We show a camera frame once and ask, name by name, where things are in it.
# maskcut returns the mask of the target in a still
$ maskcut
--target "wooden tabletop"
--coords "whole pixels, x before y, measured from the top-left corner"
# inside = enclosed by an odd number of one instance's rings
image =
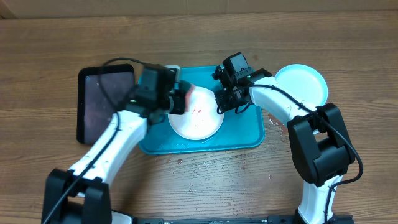
[[[334,212],[397,222],[398,12],[374,11],[1,20],[0,223],[39,223],[48,174],[89,149],[75,137],[82,68],[113,57],[214,65],[239,51],[273,74],[292,63],[320,71],[364,163],[360,181],[338,187]],[[293,214],[303,180],[285,129],[263,115],[255,149],[135,149],[111,187],[113,209],[168,219]],[[357,171],[352,164],[345,178]]]

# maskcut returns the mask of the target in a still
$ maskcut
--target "wood surface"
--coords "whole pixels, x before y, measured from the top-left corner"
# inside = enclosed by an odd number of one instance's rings
[[[89,149],[75,137],[82,68],[113,57],[214,65],[239,51],[273,74],[292,63],[323,74],[364,163],[359,182],[338,187],[334,212],[398,222],[398,12],[373,11],[0,21],[0,223],[39,223],[47,175]],[[293,214],[303,180],[284,128],[263,115],[255,149],[137,148],[112,185],[113,209],[168,219]]]

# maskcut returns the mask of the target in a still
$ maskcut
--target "wall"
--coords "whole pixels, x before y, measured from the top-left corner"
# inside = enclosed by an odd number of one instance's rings
[[[0,0],[0,2],[0,13],[5,18],[15,16],[21,19],[398,9],[398,0]]]

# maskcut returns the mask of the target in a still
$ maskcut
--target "rectangular tray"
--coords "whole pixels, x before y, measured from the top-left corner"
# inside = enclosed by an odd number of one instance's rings
[[[216,65],[182,68],[180,78],[195,86],[216,91],[221,89],[221,84],[211,76],[215,69]],[[209,138],[197,141],[179,136],[166,118],[163,123],[150,127],[139,147],[151,155],[244,149],[260,145],[265,135],[261,108],[251,105],[241,114],[235,114],[234,110],[227,111],[219,130]]]

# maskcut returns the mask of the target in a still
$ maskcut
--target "blue tray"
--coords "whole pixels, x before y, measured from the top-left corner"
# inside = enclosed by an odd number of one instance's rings
[[[216,91],[221,89],[221,84],[211,76],[215,70],[215,65],[182,68],[180,78]],[[227,111],[219,130],[209,138],[198,141],[179,136],[166,118],[163,123],[150,127],[139,147],[152,155],[242,149],[260,145],[265,135],[261,108],[251,105],[241,114],[235,114],[234,110]]]

